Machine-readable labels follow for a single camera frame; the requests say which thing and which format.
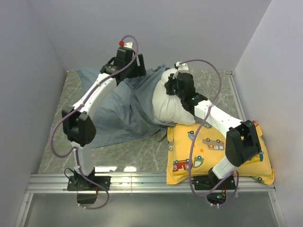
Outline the white pillow insert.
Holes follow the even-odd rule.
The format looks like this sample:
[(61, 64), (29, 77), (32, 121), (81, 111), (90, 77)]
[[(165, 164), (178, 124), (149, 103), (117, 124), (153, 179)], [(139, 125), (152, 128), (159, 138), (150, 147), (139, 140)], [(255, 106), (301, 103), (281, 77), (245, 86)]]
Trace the white pillow insert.
[(152, 97), (153, 116), (162, 123), (193, 125), (196, 123), (195, 118), (183, 108), (180, 99), (176, 95), (166, 94), (165, 83), (169, 75), (175, 72), (176, 69), (168, 69), (161, 74)]

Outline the blue patterned pillowcase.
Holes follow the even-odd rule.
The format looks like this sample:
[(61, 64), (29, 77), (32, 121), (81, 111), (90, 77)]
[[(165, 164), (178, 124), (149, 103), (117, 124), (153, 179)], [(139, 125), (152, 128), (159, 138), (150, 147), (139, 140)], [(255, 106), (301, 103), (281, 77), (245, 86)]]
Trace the blue patterned pillowcase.
[(153, 92), (166, 70), (160, 65), (145, 76), (124, 79), (106, 96), (92, 119), (97, 130), (92, 148), (144, 139), (175, 126), (153, 115)]

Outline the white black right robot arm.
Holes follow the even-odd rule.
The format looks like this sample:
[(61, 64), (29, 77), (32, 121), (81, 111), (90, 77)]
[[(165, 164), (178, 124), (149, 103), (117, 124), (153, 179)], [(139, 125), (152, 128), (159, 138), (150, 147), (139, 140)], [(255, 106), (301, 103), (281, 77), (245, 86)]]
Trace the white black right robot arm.
[(183, 110), (207, 122), (168, 129), (167, 184), (206, 175), (209, 185), (219, 189), (241, 165), (262, 152), (254, 122), (230, 116), (197, 93), (190, 73), (170, 74), (165, 89), (167, 95), (177, 97)]

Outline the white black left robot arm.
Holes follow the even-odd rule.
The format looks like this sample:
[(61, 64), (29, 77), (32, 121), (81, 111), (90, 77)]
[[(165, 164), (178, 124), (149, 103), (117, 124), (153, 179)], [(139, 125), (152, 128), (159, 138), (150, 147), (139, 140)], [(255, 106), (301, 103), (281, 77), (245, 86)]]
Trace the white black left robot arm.
[(128, 44), (120, 46), (116, 56), (100, 70), (95, 82), (72, 107), (62, 110), (63, 132), (71, 143), (76, 166), (73, 179), (84, 190), (91, 190), (96, 184), (95, 168), (91, 160), (91, 144), (97, 129), (93, 116), (105, 97), (124, 79), (146, 74), (142, 54), (135, 53)]

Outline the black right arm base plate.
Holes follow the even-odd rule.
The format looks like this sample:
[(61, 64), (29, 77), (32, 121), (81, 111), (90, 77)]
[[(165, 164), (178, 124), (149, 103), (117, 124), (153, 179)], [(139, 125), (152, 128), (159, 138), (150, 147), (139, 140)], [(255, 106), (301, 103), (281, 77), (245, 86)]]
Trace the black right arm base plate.
[[(211, 190), (218, 182), (210, 182), (208, 176), (195, 176), (191, 178), (191, 183), (194, 186), (196, 191), (209, 191)], [(233, 176), (229, 176), (223, 183), (221, 183), (216, 190), (234, 190), (236, 188), (236, 183)]]

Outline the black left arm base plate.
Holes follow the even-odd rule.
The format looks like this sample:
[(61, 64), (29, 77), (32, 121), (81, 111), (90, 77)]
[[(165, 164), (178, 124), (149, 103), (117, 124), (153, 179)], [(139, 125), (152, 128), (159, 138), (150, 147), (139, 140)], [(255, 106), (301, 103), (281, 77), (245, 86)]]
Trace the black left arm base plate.
[[(110, 176), (95, 176), (93, 182), (101, 185), (106, 190), (109, 190), (111, 177)], [(95, 191), (97, 186), (80, 176), (71, 176), (67, 185), (67, 191)]]

